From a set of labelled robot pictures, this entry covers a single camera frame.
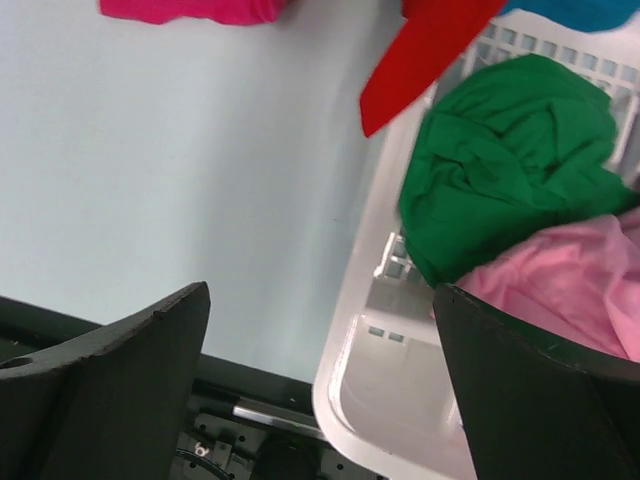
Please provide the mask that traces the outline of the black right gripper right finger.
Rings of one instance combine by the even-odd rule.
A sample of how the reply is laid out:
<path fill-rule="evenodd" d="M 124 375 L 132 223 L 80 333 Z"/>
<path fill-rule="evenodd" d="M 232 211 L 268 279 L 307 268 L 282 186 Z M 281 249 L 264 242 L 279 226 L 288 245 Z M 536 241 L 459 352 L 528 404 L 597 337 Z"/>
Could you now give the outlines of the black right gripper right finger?
<path fill-rule="evenodd" d="M 638 364 L 452 285 L 433 309 L 478 478 L 638 478 Z"/>

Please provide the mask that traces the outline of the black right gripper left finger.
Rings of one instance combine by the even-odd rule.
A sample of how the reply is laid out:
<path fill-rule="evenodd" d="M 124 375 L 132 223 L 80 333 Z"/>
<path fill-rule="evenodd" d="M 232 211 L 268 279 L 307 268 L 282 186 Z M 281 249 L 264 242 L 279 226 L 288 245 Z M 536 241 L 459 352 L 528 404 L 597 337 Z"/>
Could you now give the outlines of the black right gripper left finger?
<path fill-rule="evenodd" d="M 166 479 L 210 312 L 192 283 L 1 364 L 4 479 Z"/>

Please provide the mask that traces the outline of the light pink t-shirt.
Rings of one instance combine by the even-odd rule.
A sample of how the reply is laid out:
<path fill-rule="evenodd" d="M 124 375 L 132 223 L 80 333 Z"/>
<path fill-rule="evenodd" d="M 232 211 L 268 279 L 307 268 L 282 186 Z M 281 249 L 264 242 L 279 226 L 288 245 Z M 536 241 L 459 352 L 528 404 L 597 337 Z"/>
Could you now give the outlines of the light pink t-shirt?
<path fill-rule="evenodd" d="M 541 329 L 639 359 L 639 211 L 537 232 L 458 287 Z"/>

